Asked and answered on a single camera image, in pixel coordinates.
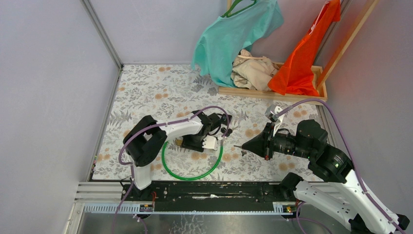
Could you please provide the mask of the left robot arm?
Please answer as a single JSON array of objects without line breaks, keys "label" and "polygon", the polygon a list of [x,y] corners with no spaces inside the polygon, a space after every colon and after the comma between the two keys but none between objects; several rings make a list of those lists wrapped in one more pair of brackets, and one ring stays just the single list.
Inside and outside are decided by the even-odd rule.
[{"label": "left robot arm", "polygon": [[151,194],[150,165],[166,142],[181,138],[184,149],[203,152],[218,149],[218,129],[231,123],[227,113],[206,115],[201,110],[191,116],[180,117],[171,122],[155,120],[151,115],[143,117],[123,139],[123,151],[132,163],[132,194],[146,200]]}]

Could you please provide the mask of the green cable lock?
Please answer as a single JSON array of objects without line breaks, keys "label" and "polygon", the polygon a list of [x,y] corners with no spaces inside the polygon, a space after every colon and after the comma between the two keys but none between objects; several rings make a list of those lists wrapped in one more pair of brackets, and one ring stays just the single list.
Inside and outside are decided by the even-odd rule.
[{"label": "green cable lock", "polygon": [[160,159],[165,174],[181,181],[196,181],[211,177],[224,158],[224,145],[218,143],[217,150],[180,150],[174,142],[164,143]]}]

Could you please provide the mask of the brass padlock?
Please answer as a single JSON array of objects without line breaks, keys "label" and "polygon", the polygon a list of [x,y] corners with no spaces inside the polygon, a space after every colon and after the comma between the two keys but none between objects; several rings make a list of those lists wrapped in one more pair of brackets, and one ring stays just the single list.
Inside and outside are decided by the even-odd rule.
[{"label": "brass padlock", "polygon": [[174,142],[177,146],[181,146],[183,141],[181,139],[176,139]]}]

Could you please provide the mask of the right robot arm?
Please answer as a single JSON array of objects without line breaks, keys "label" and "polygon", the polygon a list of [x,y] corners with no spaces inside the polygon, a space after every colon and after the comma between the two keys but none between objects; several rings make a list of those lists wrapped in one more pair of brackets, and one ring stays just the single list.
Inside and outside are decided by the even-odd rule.
[{"label": "right robot arm", "polygon": [[362,185],[351,159],[327,143],[327,132],[315,120],[301,121],[294,136],[287,129],[274,128],[274,123],[266,124],[260,134],[241,148],[266,160],[271,159],[274,152],[308,159],[308,168],[313,174],[337,189],[345,200],[339,201],[313,188],[295,173],[288,173],[281,181],[281,198],[287,201],[297,198],[309,203],[353,234],[393,234],[406,230],[409,218],[390,211]]}]

